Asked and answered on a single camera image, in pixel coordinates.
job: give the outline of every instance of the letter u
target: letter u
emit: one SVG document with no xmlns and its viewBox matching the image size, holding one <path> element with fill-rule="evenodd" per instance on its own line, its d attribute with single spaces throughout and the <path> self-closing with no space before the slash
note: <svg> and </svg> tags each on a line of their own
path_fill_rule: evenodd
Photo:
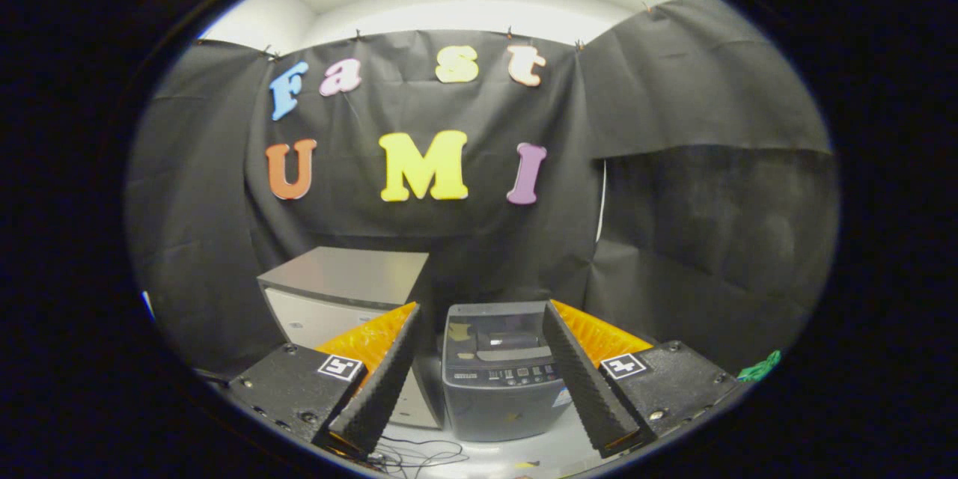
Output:
<svg viewBox="0 0 958 479">
<path fill-rule="evenodd" d="M 299 172 L 296 183 L 287 182 L 287 153 L 290 145 L 275 144 L 266 149 L 266 158 L 269 162 L 269 188 L 281 200 L 296 200 L 302 198 L 312 183 L 312 150 L 316 148 L 316 141 L 304 138 L 293 145 L 299 156 Z"/>
</svg>

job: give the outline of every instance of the sticker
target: sticker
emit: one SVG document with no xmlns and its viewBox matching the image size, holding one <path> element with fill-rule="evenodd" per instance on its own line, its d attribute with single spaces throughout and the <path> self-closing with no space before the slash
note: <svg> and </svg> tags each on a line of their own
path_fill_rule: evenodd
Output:
<svg viewBox="0 0 958 479">
<path fill-rule="evenodd" d="M 469 340 L 469 328 L 472 326 L 471 323 L 449 323 L 449 330 L 446 332 L 446 335 L 449 335 L 449 338 L 456 341 L 468 341 Z"/>
<path fill-rule="evenodd" d="M 644 370 L 649 369 L 645 363 L 636 359 L 632 353 L 625 353 L 618 357 L 603 359 L 602 366 L 605 367 L 605 372 L 616 380 L 621 380 L 626 376 L 642 373 Z"/>
<path fill-rule="evenodd" d="M 552 403 L 552 407 L 555 408 L 568 403 L 572 403 L 572 396 L 569 394 L 569 390 L 563 387 L 562 391 L 558 392 L 558 396 L 555 396 L 555 402 Z"/>
<path fill-rule="evenodd" d="M 359 366 L 362 362 L 349 357 L 333 356 L 326 357 L 323 365 L 319 367 L 319 373 L 326 376 L 332 376 L 341 380 L 352 381 L 359 372 Z"/>
</svg>

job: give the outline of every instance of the foam padding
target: foam padding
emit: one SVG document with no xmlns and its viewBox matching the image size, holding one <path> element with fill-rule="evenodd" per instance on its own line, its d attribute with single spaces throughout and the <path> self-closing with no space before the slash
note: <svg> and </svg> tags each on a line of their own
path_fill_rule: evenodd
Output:
<svg viewBox="0 0 958 479">
<path fill-rule="evenodd" d="M 410 313 L 416 308 L 416 302 L 394 308 L 383 315 L 373 318 L 362 326 L 350 329 L 348 332 L 339 335 L 335 339 L 329 340 L 316 350 L 322 353 L 331 353 L 334 356 L 353 357 L 363 362 L 367 373 L 359 383 L 359 388 L 366 385 L 370 376 L 376 372 L 379 363 L 382 362 L 386 354 L 397 339 L 398 333 L 403 328 L 403 324 L 410 316 Z"/>
<path fill-rule="evenodd" d="M 602 374 L 592 365 L 588 354 L 579 346 L 555 303 L 547 302 L 545 306 L 542 333 L 558 364 L 558 373 L 576 405 L 579 420 L 585 427 L 592 448 L 606 458 L 627 448 L 656 441 L 656 434 L 649 425 L 642 418 L 633 417 L 632 412 L 612 393 Z"/>
<path fill-rule="evenodd" d="M 420 306 L 408 304 L 405 308 L 410 305 L 392 347 L 366 379 L 366 384 L 329 424 L 326 442 L 355 457 L 368 455 L 376 448 L 412 366 L 416 342 L 411 337 L 421 326 L 421 316 Z"/>
<path fill-rule="evenodd" d="M 591 314 L 571 308 L 569 305 L 551 299 L 555 310 L 562 316 L 562 321 L 575 335 L 576 340 L 585 354 L 589 356 L 592 366 L 598 369 L 603 359 L 621 356 L 623 353 L 636 353 L 648 350 L 653 345 L 646 341 L 623 332 L 611 323 L 603 321 Z"/>
</svg>

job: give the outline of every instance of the label sticker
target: label sticker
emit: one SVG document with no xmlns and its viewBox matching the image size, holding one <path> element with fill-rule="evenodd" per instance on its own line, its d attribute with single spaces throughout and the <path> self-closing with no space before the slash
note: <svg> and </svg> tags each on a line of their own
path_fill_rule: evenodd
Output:
<svg viewBox="0 0 958 479">
<path fill-rule="evenodd" d="M 326 376 L 332 376 L 341 380 L 352 381 L 356 373 L 359 372 L 361 362 L 349 357 L 332 356 L 326 357 L 323 365 L 319 367 L 319 373 Z"/>
<path fill-rule="evenodd" d="M 632 376 L 633 374 L 637 374 L 643 372 L 643 370 L 649 369 L 645 363 L 636 359 L 632 353 L 625 353 L 622 356 L 603 359 L 602 366 L 605 367 L 605 372 L 616 380 L 622 379 L 626 376 Z"/>
<path fill-rule="evenodd" d="M 572 403 L 572 396 L 569 394 L 569 390 L 565 387 L 558 392 L 558 396 L 555 396 L 555 402 L 552 403 L 552 407 L 562 406 L 564 404 Z"/>
</svg>

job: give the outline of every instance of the letter m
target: letter m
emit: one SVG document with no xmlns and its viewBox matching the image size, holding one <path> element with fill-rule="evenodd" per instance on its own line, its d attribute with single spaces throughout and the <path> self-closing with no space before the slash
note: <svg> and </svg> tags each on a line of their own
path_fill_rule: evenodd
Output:
<svg viewBox="0 0 958 479">
<path fill-rule="evenodd" d="M 436 200 L 461 200 L 469 195 L 463 185 L 463 146 L 466 134 L 462 131 L 440 131 L 432 139 L 422 156 L 413 139 L 406 133 L 390 133 L 379 139 L 386 150 L 386 189 L 381 196 L 387 202 L 409 199 L 409 189 L 403 185 L 403 176 L 416 198 L 422 199 L 433 177 L 430 190 Z"/>
</svg>

